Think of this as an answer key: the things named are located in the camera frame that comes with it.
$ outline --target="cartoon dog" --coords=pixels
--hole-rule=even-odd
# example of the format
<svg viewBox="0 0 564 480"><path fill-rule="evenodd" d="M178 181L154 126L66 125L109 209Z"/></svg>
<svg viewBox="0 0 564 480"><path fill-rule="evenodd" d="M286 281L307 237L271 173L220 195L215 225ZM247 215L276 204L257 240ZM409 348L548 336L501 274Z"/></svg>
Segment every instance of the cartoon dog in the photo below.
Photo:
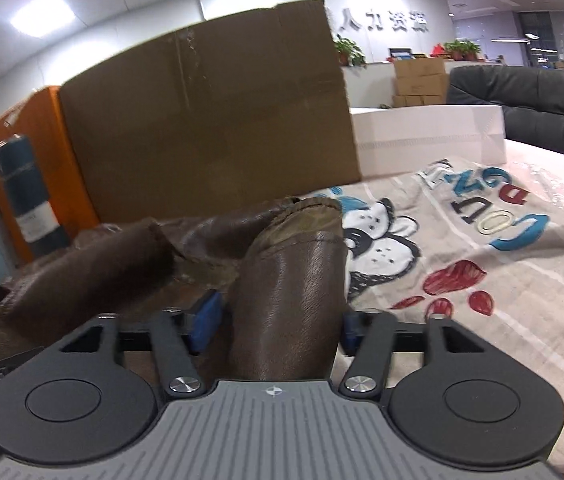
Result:
<svg viewBox="0 0 564 480"><path fill-rule="evenodd" d="M408 216L395 216L388 198L366 209L347 212L343 218L344 238L348 246L348 301L374 285L392 282L415 267L421 252L407 237L419 229Z"/></svg>

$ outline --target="black leather sofa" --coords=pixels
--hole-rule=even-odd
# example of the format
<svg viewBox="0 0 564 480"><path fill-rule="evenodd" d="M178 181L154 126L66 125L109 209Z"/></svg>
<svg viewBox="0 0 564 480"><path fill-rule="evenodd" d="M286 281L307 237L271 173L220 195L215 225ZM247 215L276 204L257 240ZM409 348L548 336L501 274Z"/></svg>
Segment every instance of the black leather sofa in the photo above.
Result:
<svg viewBox="0 0 564 480"><path fill-rule="evenodd" d="M564 153L564 71L463 66L450 72L447 103L501 105L506 138Z"/></svg>

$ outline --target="gray gripper base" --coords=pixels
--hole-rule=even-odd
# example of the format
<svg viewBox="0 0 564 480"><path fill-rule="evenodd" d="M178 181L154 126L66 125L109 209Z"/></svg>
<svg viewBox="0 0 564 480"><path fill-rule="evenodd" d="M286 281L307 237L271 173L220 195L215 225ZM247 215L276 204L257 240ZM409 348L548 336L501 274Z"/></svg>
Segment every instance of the gray gripper base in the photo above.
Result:
<svg viewBox="0 0 564 480"><path fill-rule="evenodd" d="M212 394L176 400L155 427L117 455L43 468L0 459L0 480L556 480L535 463L475 473L404 444L379 407L337 396L326 381L220 381Z"/></svg>

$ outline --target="white label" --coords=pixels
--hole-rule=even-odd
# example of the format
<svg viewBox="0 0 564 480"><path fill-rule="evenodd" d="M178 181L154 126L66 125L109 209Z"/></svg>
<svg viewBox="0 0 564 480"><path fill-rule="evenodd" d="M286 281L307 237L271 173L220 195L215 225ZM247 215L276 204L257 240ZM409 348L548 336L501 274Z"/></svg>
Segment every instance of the white label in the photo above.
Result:
<svg viewBox="0 0 564 480"><path fill-rule="evenodd" d="M29 244L44 238L60 225L48 202L44 202L28 213L18 216L15 221L20 226L24 240Z"/></svg>

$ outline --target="potted plant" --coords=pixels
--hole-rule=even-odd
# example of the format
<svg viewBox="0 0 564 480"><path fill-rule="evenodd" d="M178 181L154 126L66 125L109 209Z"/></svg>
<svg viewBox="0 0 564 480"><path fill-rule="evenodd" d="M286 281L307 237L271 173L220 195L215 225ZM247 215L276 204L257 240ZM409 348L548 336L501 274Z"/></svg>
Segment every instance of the potted plant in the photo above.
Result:
<svg viewBox="0 0 564 480"><path fill-rule="evenodd" d="M462 61L464 59L464 45L460 40L449 41L448 43L444 43L444 50L455 61Z"/></svg>
<svg viewBox="0 0 564 480"><path fill-rule="evenodd" d="M342 38L339 34L335 40L335 50L339 55L341 66L366 66L366 57L362 49L353 40Z"/></svg>
<svg viewBox="0 0 564 480"><path fill-rule="evenodd" d="M478 54L481 52L481 47L470 40L463 41L463 44L464 59L466 61L477 61Z"/></svg>

